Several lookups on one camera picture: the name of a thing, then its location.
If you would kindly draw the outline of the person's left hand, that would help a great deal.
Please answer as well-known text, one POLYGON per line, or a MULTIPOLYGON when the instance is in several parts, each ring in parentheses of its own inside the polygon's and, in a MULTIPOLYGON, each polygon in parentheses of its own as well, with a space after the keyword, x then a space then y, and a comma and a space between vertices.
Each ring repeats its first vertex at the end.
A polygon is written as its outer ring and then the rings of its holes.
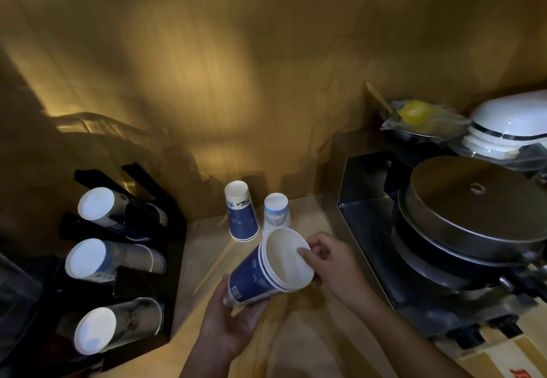
POLYGON ((232 308, 230 310, 211 309, 210 298, 202 320, 199 338, 223 342, 233 351, 236 358, 250 343, 269 304, 269 299, 258 301, 244 306, 238 313, 232 315, 232 308))

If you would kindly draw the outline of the person's right hand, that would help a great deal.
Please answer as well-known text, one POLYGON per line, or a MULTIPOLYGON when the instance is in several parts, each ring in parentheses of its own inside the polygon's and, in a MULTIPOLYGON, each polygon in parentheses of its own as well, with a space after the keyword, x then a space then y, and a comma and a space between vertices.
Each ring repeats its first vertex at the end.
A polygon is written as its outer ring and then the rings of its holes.
POLYGON ((370 293, 370 288, 352 248, 325 232, 310 237, 307 244, 308 250, 312 247, 320 247, 323 250, 323 284, 347 307, 359 307, 370 293))

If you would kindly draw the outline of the nested blue paper cups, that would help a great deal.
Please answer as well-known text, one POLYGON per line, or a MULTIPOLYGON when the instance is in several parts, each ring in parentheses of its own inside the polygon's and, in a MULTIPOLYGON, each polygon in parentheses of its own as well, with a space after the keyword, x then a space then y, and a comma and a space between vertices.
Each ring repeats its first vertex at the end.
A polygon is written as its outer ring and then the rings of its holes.
POLYGON ((314 271, 299 254, 301 248, 311 250, 296 231, 273 230, 229 275, 224 305, 249 305, 278 293, 293 293, 307 287, 314 271))

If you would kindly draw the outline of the person's left forearm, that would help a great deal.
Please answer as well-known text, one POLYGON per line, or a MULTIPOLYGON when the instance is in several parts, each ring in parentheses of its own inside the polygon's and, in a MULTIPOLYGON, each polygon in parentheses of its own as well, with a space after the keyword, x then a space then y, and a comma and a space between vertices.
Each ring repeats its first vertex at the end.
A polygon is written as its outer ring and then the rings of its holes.
POLYGON ((198 338, 179 378, 228 378, 235 355, 223 342, 198 338))

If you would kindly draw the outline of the person's right forearm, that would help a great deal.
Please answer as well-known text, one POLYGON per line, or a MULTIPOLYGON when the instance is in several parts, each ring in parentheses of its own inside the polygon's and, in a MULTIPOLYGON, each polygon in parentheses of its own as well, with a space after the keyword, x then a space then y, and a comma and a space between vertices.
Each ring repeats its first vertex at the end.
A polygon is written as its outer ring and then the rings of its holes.
POLYGON ((338 297, 373 334, 399 378, 473 378, 374 292, 338 297))

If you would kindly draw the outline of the small pale blue paper cup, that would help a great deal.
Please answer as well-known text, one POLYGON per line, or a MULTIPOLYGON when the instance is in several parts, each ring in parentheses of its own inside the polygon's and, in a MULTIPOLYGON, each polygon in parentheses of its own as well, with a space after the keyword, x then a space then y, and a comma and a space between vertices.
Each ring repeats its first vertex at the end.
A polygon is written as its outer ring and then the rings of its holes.
POLYGON ((282 193, 272 193, 264 199, 263 238, 278 228, 291 227, 291 213, 288 197, 282 193))

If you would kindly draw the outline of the black cup holder rack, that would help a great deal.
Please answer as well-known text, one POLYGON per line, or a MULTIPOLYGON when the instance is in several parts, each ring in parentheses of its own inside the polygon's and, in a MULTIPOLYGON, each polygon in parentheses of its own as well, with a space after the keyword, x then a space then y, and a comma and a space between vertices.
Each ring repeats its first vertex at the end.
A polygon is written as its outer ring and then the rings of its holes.
POLYGON ((187 236, 187 221, 174 199, 138 163, 123 165, 121 169, 151 197, 131 194, 99 169, 78 169, 74 172, 73 178, 87 188, 87 192, 93 188, 106 187, 158 206, 168 215, 168 226, 163 226, 136 206, 128 205, 125 217, 128 227, 149 236, 151 240, 132 242, 120 234, 83 219, 79 216, 78 211, 76 214, 64 213, 62 215, 58 230, 59 236, 71 243, 71 250, 77 243, 88 238, 143 244, 159 251, 165 257, 167 269, 161 275, 120 267, 114 282, 99 284, 69 277, 64 267, 67 256, 62 257, 50 282, 52 292, 50 303, 52 304, 53 318, 47 323, 58 323, 55 333, 68 341, 70 349, 61 356, 61 365, 52 368, 54 376, 84 370, 108 371, 166 345, 177 331, 175 307, 187 236), (76 351, 73 345, 73 334, 79 320, 86 313, 98 307, 145 297, 154 298, 164 307, 164 321, 155 336, 99 354, 83 355, 76 351))

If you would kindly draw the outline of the tall blue paper cup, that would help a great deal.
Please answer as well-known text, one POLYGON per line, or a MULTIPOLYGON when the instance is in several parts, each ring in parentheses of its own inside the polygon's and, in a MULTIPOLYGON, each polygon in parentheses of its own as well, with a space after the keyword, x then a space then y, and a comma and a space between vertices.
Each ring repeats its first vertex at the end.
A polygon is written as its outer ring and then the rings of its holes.
POLYGON ((252 240, 260 225, 254 211, 250 190, 244 181, 232 181, 224 189, 228 210, 229 233, 238 242, 252 240))

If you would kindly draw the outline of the stack of clear plastic cups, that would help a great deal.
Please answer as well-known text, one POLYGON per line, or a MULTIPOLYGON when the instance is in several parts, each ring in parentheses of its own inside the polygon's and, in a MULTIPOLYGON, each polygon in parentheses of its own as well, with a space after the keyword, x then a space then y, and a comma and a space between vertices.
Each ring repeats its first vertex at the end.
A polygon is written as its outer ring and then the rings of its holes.
POLYGON ((164 307, 154 298, 98 307, 79 320, 73 345, 80 354, 99 354, 155 336, 163 321, 164 307))

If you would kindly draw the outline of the stack of pale blue cups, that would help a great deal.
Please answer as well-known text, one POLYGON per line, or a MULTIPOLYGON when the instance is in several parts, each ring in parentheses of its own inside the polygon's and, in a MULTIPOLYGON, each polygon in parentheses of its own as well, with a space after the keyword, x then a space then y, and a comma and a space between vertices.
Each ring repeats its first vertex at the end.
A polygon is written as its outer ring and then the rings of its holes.
POLYGON ((71 278, 101 284, 114 282, 120 267, 162 275, 167 262, 159 251, 143 244, 88 238, 72 248, 64 267, 71 278))

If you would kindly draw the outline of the stack of patterned paper cups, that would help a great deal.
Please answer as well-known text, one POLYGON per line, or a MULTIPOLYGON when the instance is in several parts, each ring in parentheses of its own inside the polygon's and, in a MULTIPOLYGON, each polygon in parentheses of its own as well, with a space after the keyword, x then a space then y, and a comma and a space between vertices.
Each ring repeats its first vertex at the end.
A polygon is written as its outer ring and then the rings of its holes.
POLYGON ((129 228, 125 222, 128 205, 134 205, 163 226, 168 226, 168 215, 158 206, 137 200, 106 187, 93 188, 79 200, 78 213, 83 219, 120 234, 132 242, 145 242, 151 238, 129 228))

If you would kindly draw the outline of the stainless steel waffle maker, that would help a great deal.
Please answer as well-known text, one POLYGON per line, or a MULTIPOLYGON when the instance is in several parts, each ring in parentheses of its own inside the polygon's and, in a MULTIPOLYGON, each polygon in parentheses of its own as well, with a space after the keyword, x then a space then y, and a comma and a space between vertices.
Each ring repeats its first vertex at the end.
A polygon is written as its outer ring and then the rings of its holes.
POLYGON ((525 176, 396 150, 345 154, 333 167, 325 199, 336 233, 379 297, 428 339, 547 303, 547 194, 525 176))

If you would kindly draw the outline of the metal bowl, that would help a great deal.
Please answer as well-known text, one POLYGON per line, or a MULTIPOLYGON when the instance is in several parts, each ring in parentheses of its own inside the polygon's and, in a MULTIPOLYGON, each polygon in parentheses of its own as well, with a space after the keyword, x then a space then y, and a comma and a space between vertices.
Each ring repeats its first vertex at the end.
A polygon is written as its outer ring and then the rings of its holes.
POLYGON ((394 135, 394 137, 408 143, 412 144, 419 144, 419 143, 427 143, 427 142, 433 142, 436 144, 443 144, 449 140, 452 140, 459 136, 458 133, 448 133, 448 134, 422 134, 422 133, 415 133, 408 130, 404 130, 403 128, 398 127, 389 127, 385 124, 383 124, 380 128, 382 131, 388 131, 394 135))

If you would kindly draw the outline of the black control knob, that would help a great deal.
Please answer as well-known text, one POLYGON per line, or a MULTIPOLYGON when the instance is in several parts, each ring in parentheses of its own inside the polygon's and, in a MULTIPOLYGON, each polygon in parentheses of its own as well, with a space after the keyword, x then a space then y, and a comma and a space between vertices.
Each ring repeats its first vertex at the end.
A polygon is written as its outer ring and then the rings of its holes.
POLYGON ((471 350, 482 346, 486 341, 482 336, 481 325, 472 324, 447 332, 446 337, 454 341, 461 350, 471 350))
POLYGON ((520 317, 517 314, 507 314, 488 321, 487 325, 500 331, 507 339, 514 339, 523 334, 518 326, 520 317))

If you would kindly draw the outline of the wooden spoon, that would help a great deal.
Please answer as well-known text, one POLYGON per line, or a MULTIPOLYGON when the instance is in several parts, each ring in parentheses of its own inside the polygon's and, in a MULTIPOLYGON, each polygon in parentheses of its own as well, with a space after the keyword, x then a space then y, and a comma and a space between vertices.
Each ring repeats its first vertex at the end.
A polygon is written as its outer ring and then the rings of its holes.
POLYGON ((377 90, 377 88, 370 83, 369 81, 365 82, 366 88, 369 91, 369 93, 375 98, 379 104, 384 108, 384 110, 390 115, 393 116, 396 111, 392 108, 392 106, 386 101, 386 99, 380 94, 380 92, 377 90))

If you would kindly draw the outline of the plastic bag with yellow contents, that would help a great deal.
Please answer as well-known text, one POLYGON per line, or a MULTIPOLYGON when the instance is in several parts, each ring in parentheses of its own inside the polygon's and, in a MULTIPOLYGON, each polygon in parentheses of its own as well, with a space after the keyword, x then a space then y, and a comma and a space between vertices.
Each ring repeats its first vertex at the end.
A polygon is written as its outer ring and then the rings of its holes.
POLYGON ((431 103, 420 99, 402 99, 390 101, 396 111, 390 116, 382 110, 384 122, 389 127, 403 128, 422 134, 448 134, 465 132, 471 119, 447 105, 431 103))

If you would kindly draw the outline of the stack of white bowls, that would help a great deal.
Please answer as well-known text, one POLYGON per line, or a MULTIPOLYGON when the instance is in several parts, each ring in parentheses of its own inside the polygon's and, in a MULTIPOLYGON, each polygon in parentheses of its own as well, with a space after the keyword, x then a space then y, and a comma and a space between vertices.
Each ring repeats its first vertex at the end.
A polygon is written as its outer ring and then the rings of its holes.
POLYGON ((491 130, 473 122, 462 145, 473 153, 497 160, 513 160, 540 147, 547 148, 547 131, 530 133, 529 128, 509 126, 491 130))

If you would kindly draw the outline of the white domed lid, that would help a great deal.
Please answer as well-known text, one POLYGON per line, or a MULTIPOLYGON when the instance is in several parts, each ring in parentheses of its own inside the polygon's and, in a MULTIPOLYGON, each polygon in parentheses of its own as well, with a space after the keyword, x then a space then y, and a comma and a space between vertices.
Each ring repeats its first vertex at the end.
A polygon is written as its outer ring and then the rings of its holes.
POLYGON ((536 143, 547 138, 547 90, 490 99, 470 119, 470 134, 536 143))

